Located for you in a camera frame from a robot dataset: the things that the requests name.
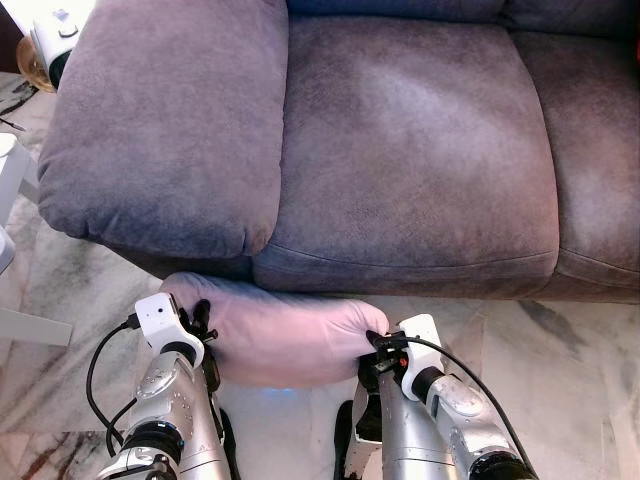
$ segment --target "pink cushion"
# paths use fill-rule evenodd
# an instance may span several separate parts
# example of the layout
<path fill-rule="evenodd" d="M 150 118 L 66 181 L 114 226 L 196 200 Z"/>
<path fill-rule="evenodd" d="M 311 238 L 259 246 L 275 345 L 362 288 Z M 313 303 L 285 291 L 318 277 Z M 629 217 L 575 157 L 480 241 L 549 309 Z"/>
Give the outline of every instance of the pink cushion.
<path fill-rule="evenodd" d="M 220 375 L 237 383 L 308 387 L 357 373 L 357 358 L 373 353 L 367 330 L 385 334 L 389 322 L 360 300 L 271 293 L 241 282 L 176 273 L 162 287 L 189 315 L 211 302 L 209 331 Z"/>

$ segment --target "microfiber upholstery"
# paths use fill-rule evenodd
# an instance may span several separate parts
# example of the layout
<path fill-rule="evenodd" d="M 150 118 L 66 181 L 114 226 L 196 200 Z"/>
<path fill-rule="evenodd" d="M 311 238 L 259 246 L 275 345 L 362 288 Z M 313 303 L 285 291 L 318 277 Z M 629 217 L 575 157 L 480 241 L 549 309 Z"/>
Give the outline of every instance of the microfiber upholstery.
<path fill-rule="evenodd" d="M 293 17 L 267 288 L 523 295 L 558 254 L 555 176 L 507 32 Z"/>
<path fill-rule="evenodd" d="M 167 278 L 175 272 L 216 272 L 217 275 L 231 280 L 253 281 L 253 262 L 251 257 L 247 256 L 234 258 L 181 258 L 151 255 L 127 248 L 111 247 L 111 250 L 158 278 Z"/>
<path fill-rule="evenodd" d="M 555 162 L 557 273 L 637 296 L 640 93 L 633 48 L 540 33 L 513 38 L 538 89 Z M 554 284 L 567 290 L 566 279 Z"/>
<path fill-rule="evenodd" d="M 98 0 L 40 156 L 55 229 L 142 254 L 260 251 L 280 195 L 284 0 Z"/>
<path fill-rule="evenodd" d="M 636 35 L 638 0 L 506 0 L 510 29 L 614 38 Z"/>
<path fill-rule="evenodd" d="M 287 0 L 291 13 L 384 15 L 447 22 L 495 22 L 504 0 Z"/>

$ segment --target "white chair leg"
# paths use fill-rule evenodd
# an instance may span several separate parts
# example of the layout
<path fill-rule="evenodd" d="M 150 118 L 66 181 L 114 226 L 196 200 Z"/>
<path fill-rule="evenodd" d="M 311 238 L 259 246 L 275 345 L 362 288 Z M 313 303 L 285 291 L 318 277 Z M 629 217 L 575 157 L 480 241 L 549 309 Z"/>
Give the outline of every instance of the white chair leg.
<path fill-rule="evenodd" d="M 66 347 L 72 325 L 0 308 L 0 337 Z"/>
<path fill-rule="evenodd" d="M 37 201 L 37 165 L 15 135 L 0 133 L 0 273 L 11 263 L 15 245 L 2 228 L 18 191 Z M 73 327 L 66 323 L 0 308 L 0 337 L 66 347 Z"/>

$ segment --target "black wire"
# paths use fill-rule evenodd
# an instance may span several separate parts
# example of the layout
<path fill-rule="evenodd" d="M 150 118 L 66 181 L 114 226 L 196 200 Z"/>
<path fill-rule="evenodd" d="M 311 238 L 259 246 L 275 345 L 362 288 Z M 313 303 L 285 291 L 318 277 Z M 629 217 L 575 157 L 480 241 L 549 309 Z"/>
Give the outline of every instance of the black wire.
<path fill-rule="evenodd" d="M 129 411 L 131 407 L 133 407 L 136 404 L 137 401 L 138 399 L 134 398 L 129 403 L 127 403 L 122 410 L 116 413 L 116 416 L 113 417 L 113 420 L 111 420 L 111 422 L 109 423 L 109 426 L 107 427 L 107 450 L 109 451 L 109 455 L 111 455 L 112 458 L 116 456 L 116 451 L 113 448 L 113 438 L 112 438 L 114 436 L 114 432 L 117 433 L 116 423 L 118 422 L 118 420 L 120 420 L 120 418 L 122 418 L 122 416 L 125 413 Z"/>
<path fill-rule="evenodd" d="M 92 386 L 91 386 L 93 382 L 93 370 L 96 368 L 96 362 L 98 361 L 100 352 L 102 351 L 104 346 L 107 344 L 107 342 L 111 340 L 111 337 L 113 337 L 119 331 L 125 330 L 127 328 L 128 328 L 127 322 L 124 322 L 120 324 L 118 327 L 111 330 L 107 334 L 107 336 L 102 339 L 102 341 L 98 344 L 98 348 L 96 348 L 96 351 L 93 353 L 93 357 L 91 358 L 91 363 L 89 364 L 89 371 L 87 372 L 86 391 L 87 391 L 87 400 L 89 401 L 89 406 L 91 407 L 91 410 L 93 410 L 93 413 L 96 414 L 96 417 L 98 417 L 98 419 L 102 422 L 102 424 L 107 428 L 109 428 L 109 420 L 107 420 L 107 417 L 105 417 L 104 414 L 100 411 L 100 409 L 98 408 L 98 405 L 96 405 L 96 402 L 93 399 L 93 392 L 92 392 Z M 122 435 L 120 435 L 120 432 L 115 431 L 113 433 L 113 436 L 118 441 L 118 443 L 122 445 L 122 442 L 124 440 L 122 438 Z"/>
<path fill-rule="evenodd" d="M 487 387 L 484 384 L 484 382 L 482 380 L 480 380 L 480 378 L 478 378 L 478 376 L 475 373 L 473 373 L 473 371 L 464 364 L 464 362 L 462 360 L 458 359 L 455 355 L 453 355 L 452 353 L 447 352 L 444 348 L 436 345 L 435 343 L 428 342 L 428 341 L 423 340 L 421 338 L 415 338 L 415 337 L 398 337 L 398 338 L 381 337 L 381 338 L 375 339 L 373 342 L 377 347 L 384 347 L 385 344 L 386 345 L 391 345 L 391 344 L 395 344 L 395 345 L 400 344 L 401 345 L 403 342 L 418 343 L 420 345 L 424 345 L 426 347 L 432 348 L 433 350 L 436 350 L 437 352 L 440 352 L 442 355 L 444 355 L 449 360 L 451 360 L 453 363 L 455 363 L 457 366 L 459 366 L 464 371 L 464 373 L 469 375 L 469 377 L 478 385 L 478 387 L 480 387 L 480 389 L 487 396 L 489 401 L 491 401 L 491 403 L 493 404 L 493 407 L 496 409 L 496 411 L 498 412 L 498 415 L 500 416 L 500 420 L 502 420 L 502 423 L 504 423 L 504 426 L 506 427 L 507 432 L 509 432 L 509 435 L 511 436 L 511 438 L 513 440 L 513 443 L 516 446 L 516 449 L 518 450 L 518 453 L 520 454 L 520 457 L 522 458 L 522 461 L 524 462 L 525 466 L 527 467 L 529 472 L 534 477 L 538 478 L 538 475 L 536 474 L 536 471 L 533 468 L 533 465 L 531 464 L 531 460 L 529 460 L 529 457 L 527 456 L 527 452 L 525 452 L 524 447 L 522 446 L 522 443 L 520 442 L 520 439 L 518 438 L 518 434 L 516 433 L 515 429 L 511 425 L 511 422 L 509 421 L 509 418 L 507 417 L 507 414 L 505 413 L 505 411 L 500 406 L 500 403 L 498 402 L 496 397 L 493 396 L 493 393 L 491 393 L 491 390 L 489 390 L 489 387 Z"/>
<path fill-rule="evenodd" d="M 26 132 L 27 129 L 24 127 L 21 127 L 20 125 L 18 125 L 17 123 L 13 123 L 10 122 L 9 120 L 5 120 L 4 118 L 0 117 L 0 122 L 1 123 L 6 123 L 7 125 L 9 125 L 11 128 L 15 128 L 16 130 L 20 130 L 21 132 Z"/>

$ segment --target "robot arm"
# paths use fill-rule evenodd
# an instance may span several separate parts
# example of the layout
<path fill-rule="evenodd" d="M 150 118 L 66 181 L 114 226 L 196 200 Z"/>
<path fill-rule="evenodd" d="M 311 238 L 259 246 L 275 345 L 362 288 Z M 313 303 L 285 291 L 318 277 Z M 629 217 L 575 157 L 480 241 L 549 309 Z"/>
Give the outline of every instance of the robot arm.
<path fill-rule="evenodd" d="M 391 337 L 367 333 L 378 354 L 361 358 L 354 401 L 338 413 L 334 480 L 360 480 L 380 448 L 385 480 L 536 479 L 496 424 L 492 404 L 445 375 L 440 352 L 415 343 L 441 349 L 433 318 L 399 326 Z"/>
<path fill-rule="evenodd" d="M 219 378 L 202 342 L 187 333 L 173 298 L 136 303 L 154 358 L 136 391 L 124 444 L 97 480 L 232 480 L 215 395 Z M 205 371 L 213 372 L 206 378 Z"/>
<path fill-rule="evenodd" d="M 400 323 L 407 337 L 440 346 L 433 318 L 418 315 Z M 443 440 L 449 445 L 461 479 L 534 479 L 509 439 L 498 428 L 494 409 L 484 397 L 453 375 L 445 375 L 437 351 L 408 343 L 408 366 L 402 377 L 407 398 L 427 407 Z"/>

